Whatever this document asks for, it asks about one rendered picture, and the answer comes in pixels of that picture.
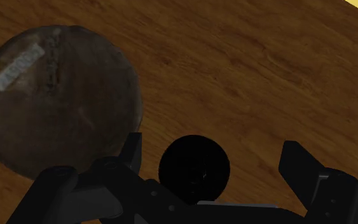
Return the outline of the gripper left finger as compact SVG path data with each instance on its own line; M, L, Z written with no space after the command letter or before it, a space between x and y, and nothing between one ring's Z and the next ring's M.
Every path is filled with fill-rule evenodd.
M97 159L78 173L70 166L43 170L6 224L176 224L187 205L153 179L139 177L142 134L130 133L117 157Z

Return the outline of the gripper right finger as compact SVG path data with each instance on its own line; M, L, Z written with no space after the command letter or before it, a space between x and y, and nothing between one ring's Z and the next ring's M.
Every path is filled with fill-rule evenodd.
M296 141L285 141L279 173L307 210L310 224L358 224L358 179L323 166Z

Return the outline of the black round object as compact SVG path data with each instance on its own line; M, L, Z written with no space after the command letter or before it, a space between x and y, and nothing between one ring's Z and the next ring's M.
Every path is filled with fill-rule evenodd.
M188 205L214 201L228 184L230 161L223 148L208 137L182 136L163 153L158 178Z

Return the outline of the brown round ball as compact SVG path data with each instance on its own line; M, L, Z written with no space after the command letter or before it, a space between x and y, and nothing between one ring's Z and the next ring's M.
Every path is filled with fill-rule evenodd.
M48 25L0 46L0 163L19 175L119 154L142 111L134 67L96 32Z

